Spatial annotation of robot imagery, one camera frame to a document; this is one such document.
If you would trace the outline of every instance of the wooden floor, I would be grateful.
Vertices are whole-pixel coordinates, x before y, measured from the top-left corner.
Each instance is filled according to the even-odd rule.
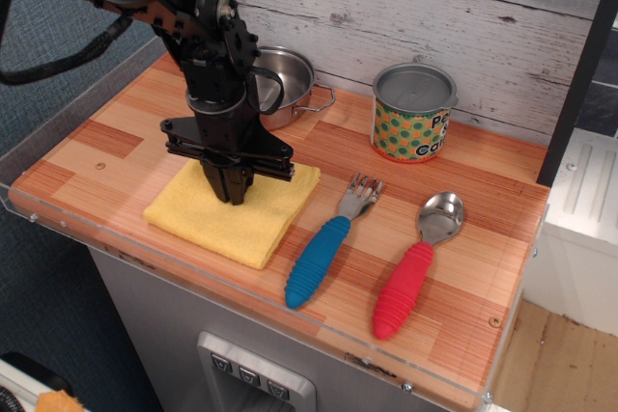
[[[618,338],[523,301],[493,400],[510,412],[618,411]]]

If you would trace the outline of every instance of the wooden countertop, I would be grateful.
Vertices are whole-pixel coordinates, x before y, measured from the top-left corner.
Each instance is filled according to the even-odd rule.
[[[320,104],[329,92],[316,89]],[[520,276],[548,197],[535,183],[546,149],[451,123],[433,160],[402,165],[370,146],[372,100],[337,91],[337,102],[276,131],[294,162],[322,178],[264,270],[184,242],[142,219],[143,209],[187,161],[164,147],[161,120],[190,116],[184,81],[163,57],[21,176],[10,192],[22,213],[85,243],[284,330],[396,384],[455,409],[486,392]],[[284,305],[295,259],[336,212],[351,176],[384,180],[371,212],[355,221],[328,275],[298,312]],[[436,247],[414,313],[388,341],[372,336],[385,280],[420,238],[419,207],[441,191],[465,205],[460,234]]]

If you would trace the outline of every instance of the fork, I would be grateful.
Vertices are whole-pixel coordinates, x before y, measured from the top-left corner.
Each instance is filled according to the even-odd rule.
[[[377,179],[369,182],[368,176],[359,182],[360,178],[360,173],[354,176],[339,202],[338,215],[322,226],[296,260],[286,284],[286,305],[289,308],[296,309],[309,301],[348,236],[351,221],[364,215],[378,200],[383,182]]]

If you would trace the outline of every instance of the red handle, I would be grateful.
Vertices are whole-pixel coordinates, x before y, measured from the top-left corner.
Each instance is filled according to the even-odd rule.
[[[416,305],[416,297],[434,258],[434,247],[426,241],[414,244],[404,254],[379,293],[374,309],[374,335],[379,340],[393,336]]]

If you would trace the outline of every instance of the spoon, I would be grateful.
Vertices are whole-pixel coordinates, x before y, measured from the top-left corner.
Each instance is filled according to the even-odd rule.
[[[406,321],[432,264],[434,245],[455,236],[463,221],[464,204],[452,192],[438,193],[422,207],[418,217],[422,240],[406,251],[379,293],[373,316],[376,338],[390,338]]]

